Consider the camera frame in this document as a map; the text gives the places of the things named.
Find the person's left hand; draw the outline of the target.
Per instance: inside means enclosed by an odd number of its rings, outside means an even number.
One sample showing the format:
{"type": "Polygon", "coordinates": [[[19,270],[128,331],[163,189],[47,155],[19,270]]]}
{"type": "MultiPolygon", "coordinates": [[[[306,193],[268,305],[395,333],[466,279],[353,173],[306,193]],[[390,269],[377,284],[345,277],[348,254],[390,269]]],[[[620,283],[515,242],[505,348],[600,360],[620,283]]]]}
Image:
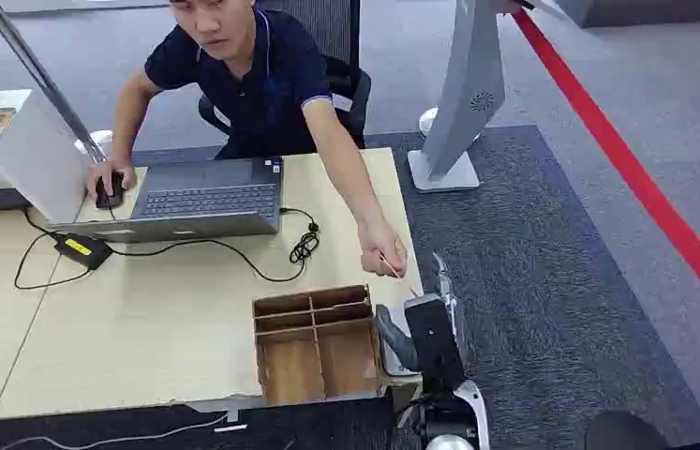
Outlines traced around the person's left hand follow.
{"type": "Polygon", "coordinates": [[[407,272],[407,252],[398,234],[382,214],[362,218],[358,223],[361,265],[381,277],[400,278],[407,272]]]}

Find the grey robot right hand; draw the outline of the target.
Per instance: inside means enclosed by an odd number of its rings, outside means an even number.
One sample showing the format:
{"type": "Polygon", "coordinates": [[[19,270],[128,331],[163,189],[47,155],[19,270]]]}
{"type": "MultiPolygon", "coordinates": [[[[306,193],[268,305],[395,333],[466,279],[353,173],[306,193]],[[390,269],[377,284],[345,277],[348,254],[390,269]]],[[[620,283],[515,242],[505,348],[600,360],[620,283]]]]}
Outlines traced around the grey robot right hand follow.
{"type": "MultiPolygon", "coordinates": [[[[453,282],[449,274],[449,266],[444,259],[433,252],[433,261],[439,280],[439,297],[446,307],[450,319],[455,342],[464,354],[465,330],[463,323],[463,305],[454,294],[453,282]]],[[[382,337],[383,367],[391,376],[410,376],[420,372],[417,354],[409,334],[409,329],[403,331],[399,324],[404,323],[404,310],[399,309],[392,318],[391,311],[383,304],[375,305],[374,322],[382,337]]]]}

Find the person's right hand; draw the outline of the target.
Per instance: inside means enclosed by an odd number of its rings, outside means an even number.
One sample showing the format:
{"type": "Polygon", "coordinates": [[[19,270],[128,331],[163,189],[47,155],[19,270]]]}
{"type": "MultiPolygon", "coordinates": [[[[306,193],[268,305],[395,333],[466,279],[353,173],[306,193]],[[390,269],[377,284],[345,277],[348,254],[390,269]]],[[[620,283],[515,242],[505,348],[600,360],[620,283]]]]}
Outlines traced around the person's right hand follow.
{"type": "Polygon", "coordinates": [[[131,190],[136,185],[136,172],[131,159],[126,156],[112,156],[92,165],[87,171],[88,193],[95,199],[98,196],[98,184],[103,185],[103,191],[111,196],[114,194],[113,176],[122,176],[122,189],[131,190]]]}

